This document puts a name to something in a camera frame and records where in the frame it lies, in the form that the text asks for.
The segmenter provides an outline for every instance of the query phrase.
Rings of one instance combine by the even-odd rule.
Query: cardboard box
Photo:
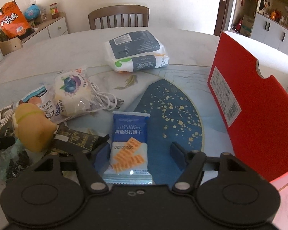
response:
[[[288,56],[224,32],[208,86],[236,157],[268,181],[288,172]]]
[[[250,37],[253,24],[254,24],[254,18],[244,15],[240,33],[246,37]]]

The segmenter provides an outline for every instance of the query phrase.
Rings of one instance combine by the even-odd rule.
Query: white drawer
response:
[[[36,44],[40,41],[50,39],[48,29],[44,28],[40,32],[38,32],[36,35],[32,36],[30,39],[28,39],[26,42],[22,44],[23,47],[28,47],[33,44]]]
[[[61,36],[67,31],[65,17],[48,26],[50,38]]]

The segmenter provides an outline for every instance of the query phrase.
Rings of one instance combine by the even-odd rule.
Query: yellow plush toy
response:
[[[15,136],[32,152],[40,152],[47,148],[53,138],[57,125],[45,117],[45,113],[35,104],[20,104],[13,116]]]

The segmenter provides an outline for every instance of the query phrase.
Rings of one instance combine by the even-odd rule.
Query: wooden chair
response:
[[[116,15],[121,15],[122,27],[124,24],[124,15],[128,15],[128,27],[131,27],[131,16],[135,14],[135,26],[138,27],[137,14],[143,15],[143,27],[148,27],[149,8],[140,5],[117,5],[110,7],[103,7],[88,14],[88,21],[90,28],[96,29],[95,19],[100,18],[100,26],[103,27],[103,17],[107,17],[108,28],[111,27],[110,16],[114,16],[114,27],[117,27]]]
[[[23,48],[22,42],[17,37],[8,41],[0,41],[0,49],[3,55],[7,55],[21,48]]]

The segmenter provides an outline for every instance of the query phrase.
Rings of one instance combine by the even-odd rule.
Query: brown door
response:
[[[228,6],[229,0],[220,0],[216,27],[214,28],[214,35],[220,36],[221,32],[224,30]]]

